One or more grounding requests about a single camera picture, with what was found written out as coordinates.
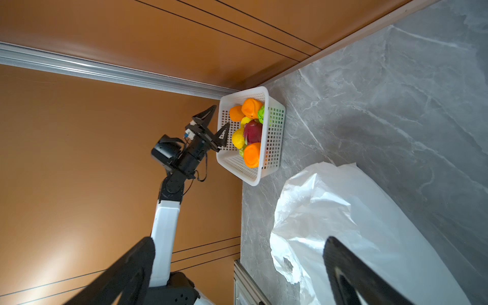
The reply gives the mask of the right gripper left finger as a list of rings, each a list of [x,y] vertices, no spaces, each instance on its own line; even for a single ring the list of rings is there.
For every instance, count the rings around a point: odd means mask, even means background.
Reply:
[[[67,304],[143,304],[155,259],[152,238],[144,237]]]

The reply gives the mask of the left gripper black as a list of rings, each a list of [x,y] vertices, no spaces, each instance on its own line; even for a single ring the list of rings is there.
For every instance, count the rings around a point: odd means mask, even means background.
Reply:
[[[217,106],[212,105],[208,109],[194,115],[193,121],[185,127],[185,130],[190,129],[195,133],[194,139],[192,141],[189,140],[189,143],[186,144],[185,153],[201,155],[208,151],[220,150],[222,147],[226,147],[231,123],[226,123],[216,134],[213,134],[209,129],[209,124],[216,109]]]

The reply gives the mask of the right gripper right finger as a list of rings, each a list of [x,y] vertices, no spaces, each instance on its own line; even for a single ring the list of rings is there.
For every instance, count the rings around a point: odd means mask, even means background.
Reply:
[[[323,252],[324,263],[336,304],[411,304],[333,236]]]

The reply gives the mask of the yellow lemon fruit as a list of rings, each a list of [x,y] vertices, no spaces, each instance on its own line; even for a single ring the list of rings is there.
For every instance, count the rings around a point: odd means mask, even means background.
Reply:
[[[231,137],[233,145],[240,150],[246,145],[244,137],[244,128],[239,128]]]

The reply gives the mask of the red dragon fruit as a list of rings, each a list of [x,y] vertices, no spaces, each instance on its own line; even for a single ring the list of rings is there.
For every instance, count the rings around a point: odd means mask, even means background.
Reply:
[[[263,133],[263,125],[259,121],[252,120],[244,127],[244,138],[247,144],[260,143]]]

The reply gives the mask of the orange fruit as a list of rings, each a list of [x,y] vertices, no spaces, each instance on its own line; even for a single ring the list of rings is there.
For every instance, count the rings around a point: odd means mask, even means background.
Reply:
[[[242,106],[238,105],[238,106],[235,106],[229,110],[229,115],[230,115],[231,121],[241,122],[242,119],[245,118],[245,115],[241,109],[242,109]]]
[[[261,144],[256,142],[249,144],[243,151],[243,160],[245,165],[250,169],[255,169],[259,166],[261,154]]]
[[[245,102],[241,106],[241,111],[246,117],[250,119],[258,119],[258,112],[261,110],[262,107],[263,103],[261,101],[250,98],[245,100]]]

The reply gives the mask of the green apple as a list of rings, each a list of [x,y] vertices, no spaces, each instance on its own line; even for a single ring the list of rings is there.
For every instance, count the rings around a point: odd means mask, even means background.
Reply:
[[[263,105],[259,110],[258,110],[258,113],[257,113],[257,117],[258,117],[258,120],[259,120],[259,123],[260,124],[263,124],[264,122],[264,113],[265,113],[265,110],[266,110],[266,107],[265,105]]]

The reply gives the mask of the white plastic bag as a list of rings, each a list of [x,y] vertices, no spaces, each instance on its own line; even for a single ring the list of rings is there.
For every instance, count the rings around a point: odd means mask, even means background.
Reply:
[[[321,162],[286,181],[269,243],[301,304],[332,304],[323,252],[333,236],[414,304],[468,304],[435,249],[355,164]]]

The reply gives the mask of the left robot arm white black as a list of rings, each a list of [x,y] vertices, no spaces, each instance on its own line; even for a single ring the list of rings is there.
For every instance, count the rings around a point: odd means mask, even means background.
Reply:
[[[212,133],[209,124],[216,106],[194,115],[183,139],[164,135],[152,148],[152,157],[166,170],[160,186],[151,238],[155,244],[145,304],[202,304],[200,292],[184,273],[170,270],[180,206],[187,181],[200,180],[198,166],[208,160],[208,152],[224,146],[230,126]]]

